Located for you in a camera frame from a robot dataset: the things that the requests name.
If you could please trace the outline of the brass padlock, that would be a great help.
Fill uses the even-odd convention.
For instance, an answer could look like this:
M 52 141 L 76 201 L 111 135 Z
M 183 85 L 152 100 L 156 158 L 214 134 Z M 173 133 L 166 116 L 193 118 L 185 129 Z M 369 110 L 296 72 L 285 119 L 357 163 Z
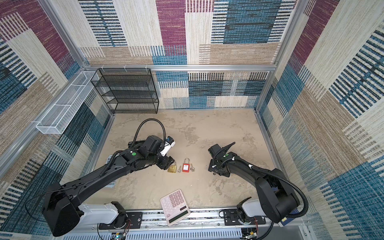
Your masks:
M 176 164 L 170 165 L 168 168 L 168 173 L 176 173 L 176 172 L 177 172 L 177 165 Z

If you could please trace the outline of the red safety padlock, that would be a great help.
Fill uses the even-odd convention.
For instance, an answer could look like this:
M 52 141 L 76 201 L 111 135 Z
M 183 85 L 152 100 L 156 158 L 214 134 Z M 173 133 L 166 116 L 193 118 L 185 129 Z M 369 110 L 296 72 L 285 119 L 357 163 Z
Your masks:
M 190 172 L 190 167 L 191 167 L 190 159 L 189 158 L 185 158 L 183 166 L 182 166 L 182 172 L 189 173 Z

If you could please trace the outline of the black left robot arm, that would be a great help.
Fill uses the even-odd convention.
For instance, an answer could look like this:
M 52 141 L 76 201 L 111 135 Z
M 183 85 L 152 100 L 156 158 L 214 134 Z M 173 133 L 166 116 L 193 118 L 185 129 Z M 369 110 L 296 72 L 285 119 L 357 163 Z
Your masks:
M 51 184 L 45 193 L 28 199 L 24 208 L 27 210 L 28 204 L 34 200 L 43 202 L 42 221 L 49 225 L 53 236 L 60 237 L 73 230 L 85 216 L 85 212 L 80 209 L 81 204 L 109 183 L 153 165 L 167 170 L 175 160 L 161 154 L 171 145 L 167 143 L 165 126 L 157 119 L 146 119 L 139 126 L 143 127 L 150 121 L 161 126 L 162 138 L 151 135 L 144 141 L 138 141 L 139 131 L 136 131 L 129 147 L 113 153 L 107 164 L 64 185 L 58 182 Z

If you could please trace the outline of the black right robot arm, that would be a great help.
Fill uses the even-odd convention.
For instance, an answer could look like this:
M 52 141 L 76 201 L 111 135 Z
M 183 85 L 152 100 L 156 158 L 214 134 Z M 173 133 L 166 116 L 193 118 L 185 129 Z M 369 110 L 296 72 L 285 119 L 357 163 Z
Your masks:
M 208 149 L 211 161 L 209 172 L 215 175 L 230 177 L 231 174 L 241 177 L 256 188 L 261 208 L 271 224 L 267 231 L 259 236 L 256 232 L 248 232 L 244 240 L 263 240 L 272 231 L 274 224 L 284 218 L 295 219 L 303 217 L 309 209 L 309 201 L 304 192 L 295 184 L 287 180 L 281 170 L 263 169 L 242 159 L 229 149 L 235 143 L 225 147 L 218 144 Z

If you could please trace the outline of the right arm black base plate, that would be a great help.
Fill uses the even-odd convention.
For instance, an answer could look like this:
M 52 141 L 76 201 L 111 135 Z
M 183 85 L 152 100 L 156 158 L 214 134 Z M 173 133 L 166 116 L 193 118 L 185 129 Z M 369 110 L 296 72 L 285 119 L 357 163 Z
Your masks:
M 222 218 L 226 226 L 237 226 L 237 225 L 264 225 L 266 219 L 263 216 L 249 217 L 244 211 L 239 209 L 223 209 L 219 211 L 219 217 Z

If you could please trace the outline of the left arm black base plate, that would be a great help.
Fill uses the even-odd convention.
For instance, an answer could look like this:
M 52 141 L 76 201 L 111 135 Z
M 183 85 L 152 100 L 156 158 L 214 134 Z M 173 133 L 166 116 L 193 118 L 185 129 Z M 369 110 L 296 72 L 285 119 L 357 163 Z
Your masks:
M 128 212 L 119 214 L 110 224 L 99 224 L 98 230 L 128 230 L 139 229 L 142 223 L 143 212 Z

